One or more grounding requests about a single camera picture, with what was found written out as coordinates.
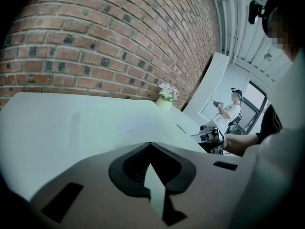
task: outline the brick wall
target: brick wall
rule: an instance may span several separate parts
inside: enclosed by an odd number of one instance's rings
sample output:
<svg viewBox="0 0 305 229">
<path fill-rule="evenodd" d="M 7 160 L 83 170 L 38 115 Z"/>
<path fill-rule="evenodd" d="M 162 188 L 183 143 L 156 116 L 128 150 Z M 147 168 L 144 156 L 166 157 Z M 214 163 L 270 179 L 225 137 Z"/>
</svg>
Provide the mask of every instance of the brick wall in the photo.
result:
<svg viewBox="0 0 305 229">
<path fill-rule="evenodd" d="M 181 108 L 219 51 L 212 0 L 30 0 L 1 49 L 0 106 L 17 92 L 156 99 Z"/>
</svg>

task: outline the ceiling light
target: ceiling light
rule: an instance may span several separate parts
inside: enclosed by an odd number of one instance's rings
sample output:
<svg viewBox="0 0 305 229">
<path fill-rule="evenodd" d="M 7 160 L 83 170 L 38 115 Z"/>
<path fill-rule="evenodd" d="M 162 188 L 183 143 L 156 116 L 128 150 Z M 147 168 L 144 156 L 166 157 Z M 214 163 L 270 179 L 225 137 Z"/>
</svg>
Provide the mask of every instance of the ceiling light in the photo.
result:
<svg viewBox="0 0 305 229">
<path fill-rule="evenodd" d="M 272 60 L 272 55 L 269 54 L 269 53 L 266 53 L 266 54 L 264 55 L 264 59 L 267 60 L 268 62 L 270 62 L 270 61 Z"/>
</svg>

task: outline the small potted plant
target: small potted plant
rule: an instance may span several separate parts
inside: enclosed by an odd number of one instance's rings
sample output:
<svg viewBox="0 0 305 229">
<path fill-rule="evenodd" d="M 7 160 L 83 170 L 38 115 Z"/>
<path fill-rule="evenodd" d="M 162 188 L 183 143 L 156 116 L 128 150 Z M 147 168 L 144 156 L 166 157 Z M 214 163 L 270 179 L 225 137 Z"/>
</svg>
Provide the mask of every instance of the small potted plant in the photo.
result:
<svg viewBox="0 0 305 229">
<path fill-rule="evenodd" d="M 178 97 L 178 90 L 169 84 L 162 83 L 160 87 L 160 96 L 156 102 L 156 105 L 164 110 L 169 110 L 174 100 Z"/>
</svg>

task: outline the white t-shirt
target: white t-shirt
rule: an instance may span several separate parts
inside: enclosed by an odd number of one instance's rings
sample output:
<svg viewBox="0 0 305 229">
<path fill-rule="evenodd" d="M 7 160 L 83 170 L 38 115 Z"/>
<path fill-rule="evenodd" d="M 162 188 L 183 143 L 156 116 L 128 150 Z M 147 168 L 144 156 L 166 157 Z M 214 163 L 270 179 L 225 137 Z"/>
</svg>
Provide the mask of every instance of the white t-shirt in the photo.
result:
<svg viewBox="0 0 305 229">
<path fill-rule="evenodd" d="M 230 120 L 227 121 L 228 123 L 233 121 L 240 114 L 241 111 L 241 107 L 239 104 L 230 104 L 226 106 L 224 109 L 231 118 Z"/>
</svg>

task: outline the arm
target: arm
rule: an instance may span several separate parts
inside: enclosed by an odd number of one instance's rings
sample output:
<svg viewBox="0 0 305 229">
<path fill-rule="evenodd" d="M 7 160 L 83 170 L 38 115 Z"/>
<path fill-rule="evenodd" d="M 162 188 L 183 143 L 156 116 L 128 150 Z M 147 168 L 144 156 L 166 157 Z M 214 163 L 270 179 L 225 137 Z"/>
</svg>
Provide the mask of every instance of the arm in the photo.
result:
<svg viewBox="0 0 305 229">
<path fill-rule="evenodd" d="M 245 150 L 249 146 L 257 144 L 257 142 L 258 142 L 258 136 L 256 134 L 251 134 L 251 135 L 225 134 L 224 144 L 222 145 L 222 148 L 237 156 L 243 156 Z"/>
</svg>

